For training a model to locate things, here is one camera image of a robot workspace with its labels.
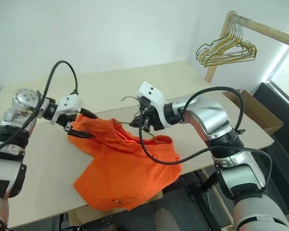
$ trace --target wooden table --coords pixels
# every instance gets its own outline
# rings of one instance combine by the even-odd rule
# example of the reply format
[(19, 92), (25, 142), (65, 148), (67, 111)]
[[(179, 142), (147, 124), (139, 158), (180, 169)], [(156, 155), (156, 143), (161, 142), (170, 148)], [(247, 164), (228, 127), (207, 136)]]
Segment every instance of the wooden table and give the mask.
[[(137, 101), (119, 100), (127, 95), (136, 96), (143, 81), (157, 87), (166, 99), (210, 87), (210, 84), (184, 61), (92, 73), (79, 76), (82, 106), (101, 118), (114, 117), (129, 122), (138, 111)], [(11, 107), (13, 93), (17, 89), (43, 91), (45, 82), (46, 77), (32, 83), (4, 87), (0, 93), (0, 118), (4, 111)], [(73, 89), (74, 82), (71, 76), (54, 76), (48, 97), (59, 101)], [(210, 92), (206, 96), (219, 101), (233, 124), (236, 123), (239, 109), (230, 100), (221, 92)], [(241, 128), (246, 129), (241, 135), (246, 147), (261, 149), (273, 143), (273, 139), (246, 115), (243, 117)], [(136, 128), (125, 126), (125, 129), (137, 135)], [(181, 158), (206, 147), (191, 125), (174, 125), (154, 134), (172, 137)], [(91, 160), (91, 156), (80, 152), (68, 142), (61, 127), (50, 125), (46, 120), (39, 120), (26, 149), (24, 163), (27, 165), (27, 173), (23, 189), (18, 196), (9, 200), (9, 227), (31, 223), (86, 205), (72, 183)], [(182, 174), (210, 165), (213, 165), (210, 153), (204, 153), (183, 163)]]

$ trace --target black wire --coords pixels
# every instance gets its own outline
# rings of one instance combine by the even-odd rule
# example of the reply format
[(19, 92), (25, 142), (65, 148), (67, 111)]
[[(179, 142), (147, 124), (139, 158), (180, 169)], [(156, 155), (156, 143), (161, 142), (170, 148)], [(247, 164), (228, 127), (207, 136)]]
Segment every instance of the black wire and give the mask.
[(73, 76), (74, 76), (74, 79), (75, 79), (75, 89), (73, 91), (73, 93), (77, 93), (78, 91), (78, 82), (77, 82), (77, 76), (76, 76), (76, 73), (73, 69), (73, 67), (71, 66), (71, 64), (69, 64), (67, 61), (58, 61), (52, 68), (49, 76), (48, 76), (48, 80), (47, 80), (47, 83), (46, 83), (46, 86), (45, 86), (45, 90), (44, 90), (44, 93), (43, 93), (43, 96), (42, 96), (42, 99), (39, 100), (38, 102), (38, 105), (37, 107), (35, 108), (35, 110), (33, 111), (33, 113), (31, 114), (31, 116), (25, 121), (25, 123), (22, 125), (21, 128), (19, 128), (13, 135), (11, 135), (9, 138), (7, 138), (2, 144), (0, 144), (0, 149), (3, 148), (5, 145), (9, 144), (9, 142), (14, 139), (20, 132), (22, 132), (23, 130), (26, 129), (26, 127), (32, 122), (32, 120), (38, 115), (39, 111), (40, 111), (40, 108), (42, 107), (43, 103), (44, 103), (44, 100), (46, 98), (46, 95), (47, 95), (47, 92), (48, 92), (48, 89), (49, 89), (49, 86), (50, 86), (50, 82), (53, 78), (53, 74), (54, 74), (54, 71), (56, 70), (56, 68), (58, 67), (59, 64), (67, 64), (69, 66), (69, 68), (71, 69), (71, 71), (73, 72)]
[(217, 150), (217, 149), (232, 149), (232, 150), (238, 150), (238, 151), (247, 151), (247, 152), (255, 152), (255, 153), (258, 153), (258, 154), (261, 154), (261, 155), (264, 155), (266, 156), (269, 161), (270, 161), (270, 168), (269, 168), (269, 172), (268, 172), (268, 175), (266, 177), (266, 182), (265, 182), (265, 188), (266, 188), (266, 185), (271, 177), (271, 172), (272, 172), (272, 167), (273, 167), (273, 162), (272, 162), (272, 158), (271, 156), (264, 152), (264, 151), (261, 151), (261, 150), (258, 150), (258, 149), (254, 149), (254, 148), (244, 148), (244, 147), (235, 147), (235, 146), (214, 146), (214, 147), (208, 147), (208, 148), (205, 148), (205, 149), (202, 149), (182, 160), (178, 160), (178, 161), (174, 161), (174, 162), (165, 162), (165, 161), (161, 161), (161, 160), (158, 160), (158, 159), (155, 159), (149, 152), (148, 150), (146, 149), (145, 147), (145, 144), (144, 144), (144, 140), (143, 140), (143, 135), (142, 135), (142, 119), (143, 119), (143, 114), (144, 114), (144, 110), (143, 108), (140, 108), (140, 118), (139, 118), (139, 139), (140, 139), (140, 144), (141, 144), (141, 147), (143, 148), (143, 151), (144, 153), (153, 161), (159, 163), (159, 164), (162, 164), (162, 165), (177, 165), (177, 164), (181, 164), (185, 161), (188, 161), (200, 154), (203, 154), (207, 151), (212, 151), (212, 150)]
[(243, 118), (243, 115), (244, 115), (244, 108), (245, 108), (245, 103), (244, 103), (244, 98), (243, 96), (241, 95), (240, 92), (238, 92), (236, 89), (234, 88), (229, 88), (229, 87), (212, 87), (212, 88), (206, 88), (206, 89), (203, 89), (203, 90), (200, 90), (198, 91), (197, 93), (195, 93), (194, 95), (192, 95), (188, 101), (186, 102), (183, 110), (181, 111), (181, 116), (180, 116), (180, 120), (183, 119), (183, 115), (184, 113), (186, 112), (186, 109), (188, 107), (188, 105), (192, 102), (192, 100), (194, 98), (196, 98), (197, 96), (203, 94), (203, 93), (206, 93), (206, 92), (209, 92), (209, 91), (216, 91), (216, 90), (225, 90), (225, 91), (230, 91), (232, 92), (233, 94), (237, 95), (239, 100), (240, 100), (240, 113), (239, 113), (239, 117), (238, 117), (238, 120), (237, 120), (237, 123), (236, 123), (236, 126), (235, 126), (235, 131), (237, 131), (240, 127), (240, 124), (242, 122), (242, 118)]

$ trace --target clothes rack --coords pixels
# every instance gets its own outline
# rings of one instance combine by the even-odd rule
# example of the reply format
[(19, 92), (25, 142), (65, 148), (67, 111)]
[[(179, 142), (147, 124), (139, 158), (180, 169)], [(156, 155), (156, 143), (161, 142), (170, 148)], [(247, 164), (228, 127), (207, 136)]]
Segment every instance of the clothes rack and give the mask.
[[(220, 37), (219, 37), (220, 39), (224, 38), (228, 35), (228, 33), (229, 33), (228, 20), (232, 15), (237, 15), (237, 13), (235, 11), (230, 11), (227, 14), (225, 22), (223, 24), (223, 28), (222, 28)], [(242, 26), (289, 45), (289, 34), (286, 34), (282, 31), (276, 30), (274, 28), (257, 23), (257, 22), (252, 21), (252, 20), (247, 21)], [(212, 82), (216, 68), (217, 68), (217, 66), (210, 66), (207, 70), (205, 80), (208, 81), (209, 83)]]

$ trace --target orange garment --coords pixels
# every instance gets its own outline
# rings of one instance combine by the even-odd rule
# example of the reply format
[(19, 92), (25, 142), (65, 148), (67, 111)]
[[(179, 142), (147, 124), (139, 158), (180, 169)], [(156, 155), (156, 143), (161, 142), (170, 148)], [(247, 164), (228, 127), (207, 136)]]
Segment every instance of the orange garment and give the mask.
[[(95, 136), (91, 139), (68, 136), (70, 142), (94, 157), (73, 185), (82, 198), (96, 209), (122, 207), (130, 210), (174, 182), (180, 175), (181, 165), (167, 166), (152, 161), (143, 152), (139, 138), (114, 121), (78, 115), (72, 123), (74, 130)], [(156, 136), (156, 139), (164, 143), (144, 140), (150, 154), (162, 161), (180, 159), (170, 137)]]

